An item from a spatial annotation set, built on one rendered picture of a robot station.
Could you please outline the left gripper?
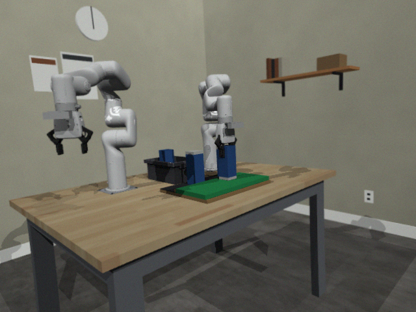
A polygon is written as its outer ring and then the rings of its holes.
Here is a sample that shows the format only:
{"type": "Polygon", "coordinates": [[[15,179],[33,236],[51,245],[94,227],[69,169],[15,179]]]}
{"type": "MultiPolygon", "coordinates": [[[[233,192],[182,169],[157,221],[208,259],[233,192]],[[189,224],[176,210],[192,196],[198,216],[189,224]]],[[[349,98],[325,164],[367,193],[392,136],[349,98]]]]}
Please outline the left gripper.
{"type": "Polygon", "coordinates": [[[235,145],[236,141],[235,130],[228,129],[227,123],[218,123],[216,125],[216,140],[214,143],[219,149],[219,157],[225,157],[224,144],[235,145]]]}

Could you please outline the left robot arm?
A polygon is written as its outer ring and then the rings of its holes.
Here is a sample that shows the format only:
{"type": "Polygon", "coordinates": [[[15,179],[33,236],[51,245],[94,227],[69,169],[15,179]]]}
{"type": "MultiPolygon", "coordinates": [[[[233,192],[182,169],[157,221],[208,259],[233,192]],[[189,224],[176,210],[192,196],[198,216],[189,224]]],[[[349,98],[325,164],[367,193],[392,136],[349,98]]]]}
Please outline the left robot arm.
{"type": "MultiPolygon", "coordinates": [[[[210,75],[199,84],[202,98],[203,119],[228,124],[228,129],[244,127],[244,122],[233,122],[232,98],[222,96],[230,88],[230,78],[226,74],[210,75]]],[[[204,170],[217,170],[216,136],[218,123],[205,123],[201,126],[203,138],[204,170]]]]}

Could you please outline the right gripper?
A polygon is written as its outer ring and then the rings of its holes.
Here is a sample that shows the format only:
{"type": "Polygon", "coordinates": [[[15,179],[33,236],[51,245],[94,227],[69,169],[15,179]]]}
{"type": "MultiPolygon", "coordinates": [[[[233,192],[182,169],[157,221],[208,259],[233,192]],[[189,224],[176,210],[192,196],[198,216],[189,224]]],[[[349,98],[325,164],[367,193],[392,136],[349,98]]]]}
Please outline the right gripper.
{"type": "Polygon", "coordinates": [[[85,128],[83,117],[78,110],[72,111],[73,118],[71,119],[54,119],[54,129],[47,133],[50,141],[56,145],[58,155],[64,154],[63,145],[61,144],[63,139],[78,138],[81,144],[82,154],[87,153],[87,142],[91,139],[93,131],[85,128]],[[84,132],[84,135],[82,134],[84,132]],[[87,137],[86,133],[88,133],[87,137]],[[55,137],[53,136],[55,134],[55,137]]]}

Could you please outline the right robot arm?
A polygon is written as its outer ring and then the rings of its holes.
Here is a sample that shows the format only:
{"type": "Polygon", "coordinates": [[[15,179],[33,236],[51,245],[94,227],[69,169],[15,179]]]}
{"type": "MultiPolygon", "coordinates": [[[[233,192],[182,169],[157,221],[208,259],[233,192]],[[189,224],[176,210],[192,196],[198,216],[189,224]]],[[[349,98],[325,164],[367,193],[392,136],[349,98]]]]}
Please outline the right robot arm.
{"type": "Polygon", "coordinates": [[[122,101],[114,92],[128,90],[131,86],[128,74],[116,61],[93,62],[78,70],[52,75],[51,90],[56,111],[43,112],[43,119],[73,118],[72,111],[81,109],[76,96],[87,95],[96,85],[105,100],[106,126],[126,127],[105,131],[101,136],[109,186],[105,191],[127,190],[131,187],[127,184],[125,157],[120,148],[136,145],[137,117],[132,109],[122,109],[122,101]]]}

